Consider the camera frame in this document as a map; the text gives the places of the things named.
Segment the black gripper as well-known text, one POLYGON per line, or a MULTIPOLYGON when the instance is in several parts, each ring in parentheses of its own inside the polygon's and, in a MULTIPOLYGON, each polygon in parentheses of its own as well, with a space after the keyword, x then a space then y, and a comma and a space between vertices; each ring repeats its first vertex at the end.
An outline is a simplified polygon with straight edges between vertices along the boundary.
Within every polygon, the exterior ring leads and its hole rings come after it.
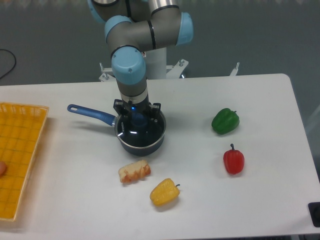
POLYGON ((145 98, 139 103, 133 103, 125 101, 124 99, 115 99, 113 108, 119 116, 131 116, 143 115, 147 117, 149 115, 152 121, 158 120, 161 113, 160 103, 150 103, 148 98, 145 98))

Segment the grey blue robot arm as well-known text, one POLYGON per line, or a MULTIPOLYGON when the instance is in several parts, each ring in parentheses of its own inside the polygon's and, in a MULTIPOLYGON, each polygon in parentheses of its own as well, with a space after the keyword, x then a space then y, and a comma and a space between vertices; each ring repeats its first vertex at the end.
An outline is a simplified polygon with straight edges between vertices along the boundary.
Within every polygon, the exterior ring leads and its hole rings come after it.
POLYGON ((91 14, 104 23, 111 69, 121 95, 119 115, 157 119, 160 104, 151 104, 143 53, 190 43, 194 36, 189 13, 175 0, 89 0, 91 14))

